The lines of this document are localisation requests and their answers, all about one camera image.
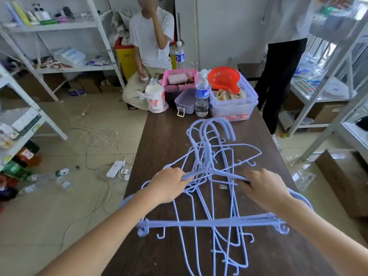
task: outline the beige pants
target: beige pants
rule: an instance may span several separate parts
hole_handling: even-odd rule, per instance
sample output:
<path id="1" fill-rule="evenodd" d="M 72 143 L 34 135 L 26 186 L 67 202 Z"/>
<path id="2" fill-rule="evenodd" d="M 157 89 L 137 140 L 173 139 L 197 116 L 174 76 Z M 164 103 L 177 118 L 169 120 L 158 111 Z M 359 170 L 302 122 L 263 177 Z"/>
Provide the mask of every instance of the beige pants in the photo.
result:
<path id="1" fill-rule="evenodd" d="M 160 68 L 145 68 L 145 70 L 146 72 L 149 72 L 148 78 L 155 77 L 156 74 L 163 74 L 164 72 L 164 69 Z M 133 74 L 133 76 L 128 80 L 128 84 L 126 85 L 122 94 L 122 99 L 124 102 L 135 106 L 136 108 L 148 110 L 148 101 L 146 99 L 140 101 L 137 91 L 142 93 L 146 89 L 149 82 L 150 81 L 148 80 L 146 83 L 141 83 L 138 72 Z"/>

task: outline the person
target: person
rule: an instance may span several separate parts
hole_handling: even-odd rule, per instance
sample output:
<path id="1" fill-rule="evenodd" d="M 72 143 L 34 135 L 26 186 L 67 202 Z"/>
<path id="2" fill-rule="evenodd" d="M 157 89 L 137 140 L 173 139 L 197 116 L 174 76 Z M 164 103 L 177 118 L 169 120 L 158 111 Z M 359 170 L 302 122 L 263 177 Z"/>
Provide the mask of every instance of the person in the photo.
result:
<path id="1" fill-rule="evenodd" d="M 156 174 L 121 209 L 95 227 L 38 276 L 101 275 L 128 233 L 159 204 L 172 202 L 192 180 L 168 167 Z M 333 227 L 303 201 L 293 198 L 281 177 L 265 169 L 244 171 L 250 181 L 238 181 L 244 192 L 266 211 L 276 214 L 304 235 L 340 276 L 368 275 L 368 249 Z"/>
<path id="2" fill-rule="evenodd" d="M 261 18 L 264 41 L 268 44 L 264 71 L 255 86 L 258 109 L 272 138 L 281 150 L 275 132 L 278 113 L 290 90 L 290 81 L 306 50 L 309 28 L 319 0 L 268 0 Z M 348 0 L 320 0 L 334 5 Z"/>
<path id="3" fill-rule="evenodd" d="M 142 10 L 129 22 L 130 41 L 138 71 L 128 80 L 122 98 L 142 110 L 148 110 L 146 99 L 140 100 L 151 77 L 172 69 L 169 43 L 174 40 L 174 16 L 157 5 L 158 0 L 138 0 Z"/>

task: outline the white t-shirt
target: white t-shirt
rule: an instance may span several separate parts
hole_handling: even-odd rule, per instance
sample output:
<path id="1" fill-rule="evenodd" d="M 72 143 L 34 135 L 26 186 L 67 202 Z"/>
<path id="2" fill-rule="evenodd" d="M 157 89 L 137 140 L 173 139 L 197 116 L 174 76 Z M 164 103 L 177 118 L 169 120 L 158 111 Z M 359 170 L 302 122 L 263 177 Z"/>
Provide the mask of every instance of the white t-shirt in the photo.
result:
<path id="1" fill-rule="evenodd" d="M 264 11 L 267 43 L 308 37 L 319 0 L 268 0 Z"/>
<path id="2" fill-rule="evenodd" d="M 157 8 L 163 33 L 169 37 L 170 42 L 174 40 L 174 17 L 171 13 Z M 154 23 L 147 19 L 142 12 L 135 14 L 129 22 L 130 41 L 132 45 L 139 47 L 142 64 L 150 68 L 172 69 L 170 59 L 169 42 L 165 49 L 159 49 L 154 34 Z"/>

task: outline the power strip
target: power strip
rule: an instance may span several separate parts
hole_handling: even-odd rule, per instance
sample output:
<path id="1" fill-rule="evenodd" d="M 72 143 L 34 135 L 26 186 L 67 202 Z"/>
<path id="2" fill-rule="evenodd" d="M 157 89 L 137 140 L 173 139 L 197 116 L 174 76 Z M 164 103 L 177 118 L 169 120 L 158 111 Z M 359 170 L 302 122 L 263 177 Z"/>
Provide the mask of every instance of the power strip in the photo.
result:
<path id="1" fill-rule="evenodd" d="M 125 165 L 125 161 L 116 161 L 110 170 L 106 173 L 108 178 L 114 178 L 122 166 Z"/>

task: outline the white sneaker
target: white sneaker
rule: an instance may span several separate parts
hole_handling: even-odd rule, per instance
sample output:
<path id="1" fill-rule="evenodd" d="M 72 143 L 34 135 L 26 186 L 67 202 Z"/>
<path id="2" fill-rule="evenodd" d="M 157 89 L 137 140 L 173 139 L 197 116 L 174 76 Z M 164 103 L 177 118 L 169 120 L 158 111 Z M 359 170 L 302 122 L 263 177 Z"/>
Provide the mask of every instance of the white sneaker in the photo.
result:
<path id="1" fill-rule="evenodd" d="M 276 138 L 275 134 L 272 135 L 272 139 L 274 140 L 274 143 L 276 144 L 277 149 L 281 151 L 282 150 L 281 143 L 278 142 L 278 139 Z"/>

